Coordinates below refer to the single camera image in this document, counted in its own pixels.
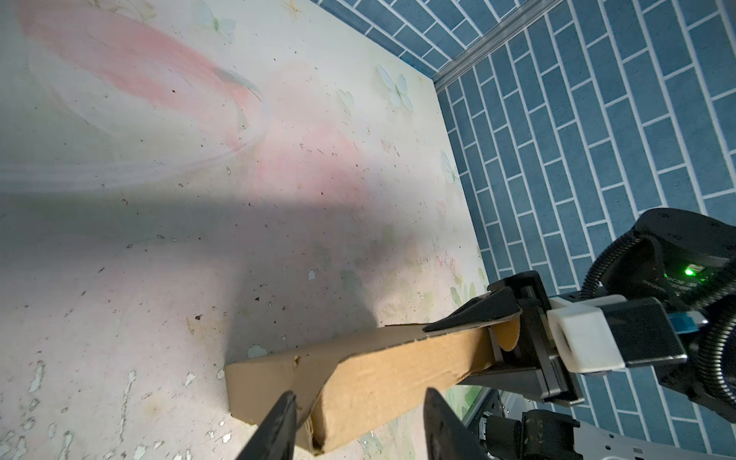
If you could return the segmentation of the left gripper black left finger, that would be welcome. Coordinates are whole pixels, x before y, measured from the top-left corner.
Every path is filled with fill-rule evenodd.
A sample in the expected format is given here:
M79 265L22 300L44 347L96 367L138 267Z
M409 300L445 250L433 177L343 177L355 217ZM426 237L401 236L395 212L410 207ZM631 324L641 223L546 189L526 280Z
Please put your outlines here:
M296 439L297 404L291 391L285 392L268 412L237 460L291 460Z

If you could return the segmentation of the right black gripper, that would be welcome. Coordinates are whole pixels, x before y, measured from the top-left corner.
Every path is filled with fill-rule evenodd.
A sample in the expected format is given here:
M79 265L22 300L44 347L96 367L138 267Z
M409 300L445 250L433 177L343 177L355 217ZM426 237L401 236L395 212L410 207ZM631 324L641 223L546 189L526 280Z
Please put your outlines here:
M498 324L519 316L519 338L500 351L489 369L470 375L463 385L485 386L525 396L539 403L575 406L584 392L554 345L546 314L551 309L542 278L536 271L513 275L488 285L449 316L425 325L425 333Z

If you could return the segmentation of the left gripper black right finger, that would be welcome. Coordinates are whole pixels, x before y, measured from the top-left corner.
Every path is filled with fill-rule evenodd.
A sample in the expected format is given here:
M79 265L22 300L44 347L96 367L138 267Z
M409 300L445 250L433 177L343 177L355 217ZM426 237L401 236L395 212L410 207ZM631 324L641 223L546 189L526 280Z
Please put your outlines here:
M442 394L429 387L423 407L425 445L431 460L483 460L488 456Z

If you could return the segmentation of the brown cardboard paper box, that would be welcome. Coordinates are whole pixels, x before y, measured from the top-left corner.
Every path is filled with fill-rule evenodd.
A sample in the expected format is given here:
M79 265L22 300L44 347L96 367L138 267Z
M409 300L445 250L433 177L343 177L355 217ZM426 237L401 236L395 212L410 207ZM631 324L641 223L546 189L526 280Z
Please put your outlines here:
M389 325L303 349L231 363L224 369L231 415L259 425L283 393L296 402L296 444L333 452L419 406L439 391L490 369L496 349L513 350L513 314L444 332Z

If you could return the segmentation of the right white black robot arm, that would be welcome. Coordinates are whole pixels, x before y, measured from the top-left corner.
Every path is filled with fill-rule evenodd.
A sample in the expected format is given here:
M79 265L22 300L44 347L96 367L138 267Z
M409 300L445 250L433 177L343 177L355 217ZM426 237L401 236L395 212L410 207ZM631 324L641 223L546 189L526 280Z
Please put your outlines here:
M434 389L424 402L431 459L682 459L678 448L616 435L550 404L583 400L577 379L653 367L657 382L735 419L735 229L676 208L644 212L593 262L579 291L551 296L536 271L492 283L434 332L488 325L518 310L498 365L466 385L481 399L459 418Z

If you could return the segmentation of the floral table mat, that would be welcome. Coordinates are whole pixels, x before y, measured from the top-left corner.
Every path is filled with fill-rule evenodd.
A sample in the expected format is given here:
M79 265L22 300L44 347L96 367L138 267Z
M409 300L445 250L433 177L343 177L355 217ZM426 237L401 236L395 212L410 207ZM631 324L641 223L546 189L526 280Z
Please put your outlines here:
M232 459L224 370L486 288L432 81L309 1L1 5L1 455Z

